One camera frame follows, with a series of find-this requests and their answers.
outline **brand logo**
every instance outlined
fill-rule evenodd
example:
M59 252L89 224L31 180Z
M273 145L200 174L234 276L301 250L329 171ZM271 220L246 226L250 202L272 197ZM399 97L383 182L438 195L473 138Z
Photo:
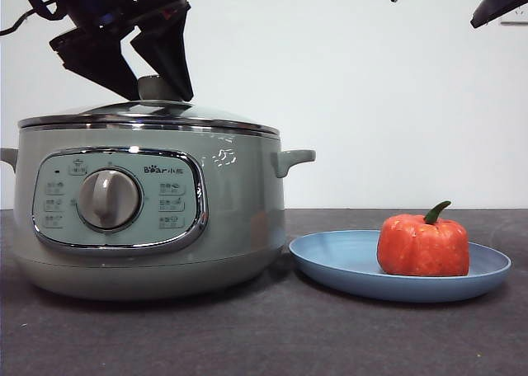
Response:
M183 174L181 168L160 167L155 164L143 167L145 174Z

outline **control panel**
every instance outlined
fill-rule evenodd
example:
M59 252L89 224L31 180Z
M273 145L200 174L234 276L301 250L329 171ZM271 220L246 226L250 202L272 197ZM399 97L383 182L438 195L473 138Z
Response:
M206 223L200 166L185 153L71 149L40 165L35 230L67 248L184 247Z

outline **wall outlet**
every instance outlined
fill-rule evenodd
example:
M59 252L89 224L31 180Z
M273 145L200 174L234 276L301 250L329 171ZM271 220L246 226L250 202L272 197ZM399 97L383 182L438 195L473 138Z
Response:
M528 3L501 16L504 26L528 26Z

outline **table surface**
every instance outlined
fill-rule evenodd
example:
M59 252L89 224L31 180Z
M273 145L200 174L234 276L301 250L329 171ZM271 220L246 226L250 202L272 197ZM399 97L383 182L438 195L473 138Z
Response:
M401 211L287 210L288 239L377 229ZM378 301L313 282L285 248L257 278L219 292L91 302L24 280L9 251L12 211L2 211L2 374L528 374L528 210L443 216L511 258L505 283L457 303Z

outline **pot handle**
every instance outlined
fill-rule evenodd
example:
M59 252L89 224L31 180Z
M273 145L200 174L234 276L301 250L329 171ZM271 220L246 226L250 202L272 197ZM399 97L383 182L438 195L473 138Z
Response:
M290 167L305 162L315 160L315 151L311 149L297 149L295 151L282 151L275 154L276 160L273 163L277 178L284 178L288 175Z
M0 160L9 163L13 167L13 171L17 172L18 149L0 148Z

